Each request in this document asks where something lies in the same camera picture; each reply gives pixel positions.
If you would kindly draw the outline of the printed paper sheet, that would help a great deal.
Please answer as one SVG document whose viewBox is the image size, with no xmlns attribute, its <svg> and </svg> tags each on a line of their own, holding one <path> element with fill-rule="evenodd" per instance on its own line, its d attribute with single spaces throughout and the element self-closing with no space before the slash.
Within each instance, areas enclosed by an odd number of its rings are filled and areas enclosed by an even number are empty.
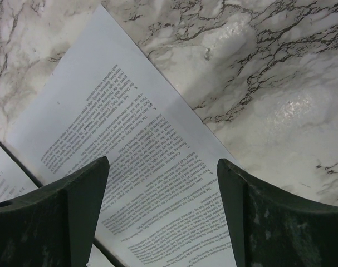
<svg viewBox="0 0 338 267">
<path fill-rule="evenodd" d="M 36 189 L 36 184 L 0 146 L 0 202 Z"/>
<path fill-rule="evenodd" d="M 6 138 L 51 183 L 106 156 L 96 238 L 127 266 L 235 266 L 231 154 L 103 6 Z"/>
</svg>

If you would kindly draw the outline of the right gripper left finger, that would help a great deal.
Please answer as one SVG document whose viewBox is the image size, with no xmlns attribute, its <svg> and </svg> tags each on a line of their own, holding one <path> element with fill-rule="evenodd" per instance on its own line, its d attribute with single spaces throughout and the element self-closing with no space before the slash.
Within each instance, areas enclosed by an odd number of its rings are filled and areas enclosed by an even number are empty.
<svg viewBox="0 0 338 267">
<path fill-rule="evenodd" d="M 109 170 L 104 156 L 1 202 L 0 266 L 86 266 Z"/>
</svg>

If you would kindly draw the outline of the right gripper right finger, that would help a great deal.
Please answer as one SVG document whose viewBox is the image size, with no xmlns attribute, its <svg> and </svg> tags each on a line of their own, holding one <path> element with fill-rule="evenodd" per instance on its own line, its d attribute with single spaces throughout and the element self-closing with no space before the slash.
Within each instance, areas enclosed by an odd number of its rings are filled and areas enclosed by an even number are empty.
<svg viewBox="0 0 338 267">
<path fill-rule="evenodd" d="M 217 176 L 237 266 L 338 266 L 338 206 L 282 190 L 227 159 Z"/>
</svg>

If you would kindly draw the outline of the grey black file folder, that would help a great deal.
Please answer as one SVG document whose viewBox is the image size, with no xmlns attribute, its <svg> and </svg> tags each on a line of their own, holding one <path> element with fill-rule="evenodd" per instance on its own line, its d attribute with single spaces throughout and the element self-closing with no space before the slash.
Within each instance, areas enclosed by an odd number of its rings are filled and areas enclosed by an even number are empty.
<svg viewBox="0 0 338 267">
<path fill-rule="evenodd" d="M 11 151 L 6 148 L 4 144 L 0 142 L 0 147 L 7 153 L 7 155 L 20 167 L 20 169 L 28 176 L 28 178 L 38 187 L 42 187 L 43 183 L 33 175 L 33 173 L 30 172 L 28 168 L 25 167 L 23 163 L 20 162 L 20 160 L 13 154 Z M 124 267 L 125 265 L 112 253 L 110 252 L 106 247 L 103 246 L 96 238 L 94 238 L 93 245 L 101 251 L 102 255 L 107 258 L 107 261 L 109 261 L 113 266 L 117 267 Z"/>
</svg>

